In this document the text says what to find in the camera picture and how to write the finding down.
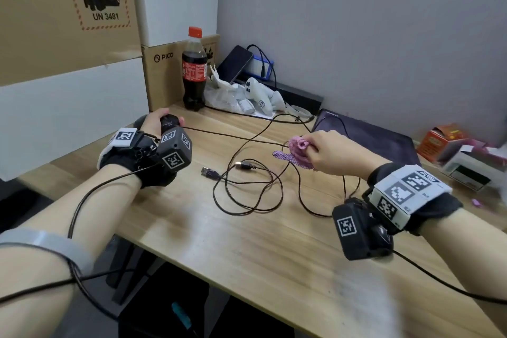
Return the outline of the person's left hand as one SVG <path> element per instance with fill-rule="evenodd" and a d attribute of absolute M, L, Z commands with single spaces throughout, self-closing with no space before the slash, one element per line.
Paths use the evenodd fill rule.
<path fill-rule="evenodd" d="M 170 114 L 169 108 L 159 108 L 149 114 L 138 118 L 133 128 L 143 131 L 149 136 L 160 139 L 162 135 L 161 118 Z"/>

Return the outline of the black computer mouse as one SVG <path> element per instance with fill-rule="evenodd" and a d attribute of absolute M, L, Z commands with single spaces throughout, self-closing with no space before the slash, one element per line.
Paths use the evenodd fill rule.
<path fill-rule="evenodd" d="M 164 134 L 175 127 L 182 126 L 180 119 L 172 114 L 163 115 L 160 118 L 160 123 L 161 123 L 161 134 Z"/>

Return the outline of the pink mesh cloth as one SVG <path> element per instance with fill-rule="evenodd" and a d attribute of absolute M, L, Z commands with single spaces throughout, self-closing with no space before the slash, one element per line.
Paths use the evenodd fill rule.
<path fill-rule="evenodd" d="M 288 141 L 287 153 L 282 150 L 276 150 L 272 153 L 272 156 L 276 159 L 290 162 L 296 167 L 314 170 L 314 166 L 307 156 L 307 149 L 312 145 L 313 143 L 308 142 L 302 137 L 294 136 Z"/>

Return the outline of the person's left forearm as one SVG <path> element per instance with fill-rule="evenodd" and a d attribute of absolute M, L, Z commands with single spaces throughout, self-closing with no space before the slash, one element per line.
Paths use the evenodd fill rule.
<path fill-rule="evenodd" d="M 85 195 L 101 183 L 128 173 L 124 167 L 107 165 L 21 226 L 66 237 Z M 92 263 L 112 238 L 141 185 L 140 179 L 130 174 L 98 188 L 85 200 L 74 225 L 73 241 L 91 255 Z M 54 253 L 22 246 L 0 248 L 0 297 L 68 278 L 67 262 Z M 66 285 L 0 305 L 0 338 L 51 336 L 75 293 L 75 285 Z"/>

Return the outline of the person's right forearm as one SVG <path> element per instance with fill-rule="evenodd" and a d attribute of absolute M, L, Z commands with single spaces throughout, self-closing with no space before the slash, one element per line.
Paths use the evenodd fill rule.
<path fill-rule="evenodd" d="M 507 233 L 463 208 L 425 221 L 418 233 L 467 292 L 507 301 Z"/>

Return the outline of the white left wrist marker block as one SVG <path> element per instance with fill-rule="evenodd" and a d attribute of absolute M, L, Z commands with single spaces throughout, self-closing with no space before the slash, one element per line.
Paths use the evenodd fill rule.
<path fill-rule="evenodd" d="M 137 133 L 136 128 L 120 128 L 109 139 L 107 147 L 127 148 Z"/>

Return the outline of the white wrist marker block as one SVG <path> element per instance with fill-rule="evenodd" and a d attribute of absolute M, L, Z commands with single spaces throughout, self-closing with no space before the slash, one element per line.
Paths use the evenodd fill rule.
<path fill-rule="evenodd" d="M 137 133 L 136 128 L 120 128 L 109 139 L 107 147 L 127 148 Z"/>
<path fill-rule="evenodd" d="M 401 231 L 416 211 L 442 194 L 450 193 L 450 186 L 422 167 L 405 165 L 376 183 L 367 197 L 389 225 Z"/>

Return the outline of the small brown cardboard box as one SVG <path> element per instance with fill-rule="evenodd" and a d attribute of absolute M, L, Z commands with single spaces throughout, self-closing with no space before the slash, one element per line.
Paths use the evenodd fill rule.
<path fill-rule="evenodd" d="M 188 38 L 184 41 L 155 47 L 142 47 L 144 78 L 150 111 L 167 108 L 180 101 L 183 102 L 181 55 Z M 208 67 L 215 65 L 214 51 L 218 48 L 219 35 L 204 36 L 202 32 L 201 42 L 207 55 L 208 80 L 211 75 Z"/>

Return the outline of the long black box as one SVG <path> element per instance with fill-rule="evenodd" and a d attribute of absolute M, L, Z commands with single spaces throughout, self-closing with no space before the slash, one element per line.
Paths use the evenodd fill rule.
<path fill-rule="evenodd" d="M 246 80 L 236 80 L 236 82 L 238 82 L 238 85 L 241 86 L 239 88 L 246 87 Z M 314 93 L 303 91 L 301 89 L 282 83 L 277 83 L 275 86 L 274 81 L 260 81 L 259 83 L 263 86 L 264 90 L 269 89 L 278 91 L 285 103 L 292 106 L 295 110 L 303 112 L 303 115 L 316 115 L 322 108 L 324 98 Z M 273 108 L 272 112 L 265 113 L 255 100 L 250 99 L 250 101 L 256 110 L 256 116 L 272 118 L 274 114 L 281 112 L 280 110 L 277 111 L 275 108 Z"/>

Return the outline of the dark mouse pad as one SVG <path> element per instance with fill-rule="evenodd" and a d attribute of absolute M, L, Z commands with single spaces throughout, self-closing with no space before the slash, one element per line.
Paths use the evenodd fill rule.
<path fill-rule="evenodd" d="M 406 135 L 327 109 L 320 109 L 316 117 L 312 131 L 317 130 L 335 130 L 392 162 L 421 166 L 413 140 Z"/>

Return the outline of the cola bottle with red cap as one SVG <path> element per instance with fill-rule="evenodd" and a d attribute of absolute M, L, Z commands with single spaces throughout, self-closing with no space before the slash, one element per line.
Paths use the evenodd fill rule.
<path fill-rule="evenodd" d="M 202 30 L 190 26 L 188 41 L 182 52 L 183 103 L 187 110 L 199 111 L 205 106 L 204 90 L 207 80 L 207 55 L 202 45 Z"/>

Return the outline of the white plastic bag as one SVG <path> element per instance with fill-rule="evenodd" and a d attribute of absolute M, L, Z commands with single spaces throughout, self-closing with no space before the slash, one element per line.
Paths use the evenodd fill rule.
<path fill-rule="evenodd" d="M 252 102 L 245 96 L 245 88 L 239 88 L 241 86 L 237 83 L 224 82 L 219 78 L 218 72 L 214 66 L 209 66 L 208 68 L 211 71 L 211 77 L 207 80 L 204 90 L 206 105 L 214 109 L 235 114 L 256 116 L 256 110 Z M 281 111 L 280 113 L 276 114 L 292 113 L 291 107 L 287 104 L 285 104 L 285 106 L 285 111 Z"/>

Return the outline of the large white box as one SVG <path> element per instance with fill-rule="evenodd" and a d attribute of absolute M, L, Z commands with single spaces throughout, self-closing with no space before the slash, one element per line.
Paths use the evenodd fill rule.
<path fill-rule="evenodd" d="M 65 156 L 148 111 L 141 58 L 0 87 L 0 179 Z"/>

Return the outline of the blue charger stand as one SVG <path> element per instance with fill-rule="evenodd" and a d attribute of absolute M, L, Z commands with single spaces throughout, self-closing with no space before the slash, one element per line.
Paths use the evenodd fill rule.
<path fill-rule="evenodd" d="M 273 65 L 274 62 L 254 54 L 244 67 L 243 72 L 251 77 L 269 81 L 273 71 Z"/>

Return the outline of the large brown cardboard box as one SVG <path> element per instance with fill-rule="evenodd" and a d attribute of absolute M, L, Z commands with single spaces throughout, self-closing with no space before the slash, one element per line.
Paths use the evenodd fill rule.
<path fill-rule="evenodd" d="M 142 56 L 135 0 L 0 0 L 0 86 Z"/>

